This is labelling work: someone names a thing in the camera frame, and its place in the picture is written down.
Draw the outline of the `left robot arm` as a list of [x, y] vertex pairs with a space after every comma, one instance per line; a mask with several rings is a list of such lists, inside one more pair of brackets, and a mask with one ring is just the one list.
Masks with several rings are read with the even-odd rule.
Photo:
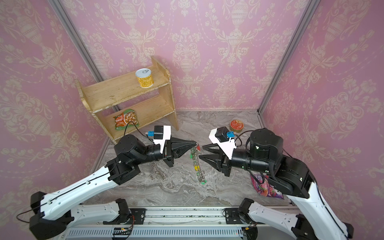
[[99, 193], [120, 186], [137, 176], [140, 164], [164, 161], [173, 167], [174, 160], [197, 146], [195, 141], [171, 137], [160, 144], [145, 145], [133, 135], [124, 136], [114, 146], [116, 158], [93, 174], [54, 193], [34, 193], [29, 229], [38, 240], [48, 240], [76, 225], [101, 223], [103, 225], [134, 224], [135, 216], [126, 200], [117, 199], [108, 204], [83, 205]]

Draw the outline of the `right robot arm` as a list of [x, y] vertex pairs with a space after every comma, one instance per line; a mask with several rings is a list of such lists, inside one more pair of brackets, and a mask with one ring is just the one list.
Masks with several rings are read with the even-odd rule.
[[296, 240], [350, 240], [354, 227], [342, 222], [323, 198], [308, 166], [283, 154], [284, 140], [262, 128], [251, 132], [250, 149], [238, 149], [227, 127], [211, 130], [211, 144], [203, 146], [208, 155], [199, 158], [228, 177], [232, 168], [259, 172], [276, 190], [287, 196], [301, 211], [287, 214], [245, 198], [238, 208], [245, 224], [263, 223]]

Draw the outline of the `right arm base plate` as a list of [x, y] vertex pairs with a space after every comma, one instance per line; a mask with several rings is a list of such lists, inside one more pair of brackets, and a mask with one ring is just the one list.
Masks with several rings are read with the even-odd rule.
[[251, 225], [254, 221], [249, 216], [249, 210], [244, 208], [225, 208], [224, 217], [227, 225]]

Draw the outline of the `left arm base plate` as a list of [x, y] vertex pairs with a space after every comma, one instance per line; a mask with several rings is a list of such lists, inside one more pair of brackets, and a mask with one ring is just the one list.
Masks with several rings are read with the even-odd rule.
[[103, 221], [103, 225], [143, 225], [146, 211], [145, 208], [130, 209], [127, 214], [119, 214], [115, 220]]

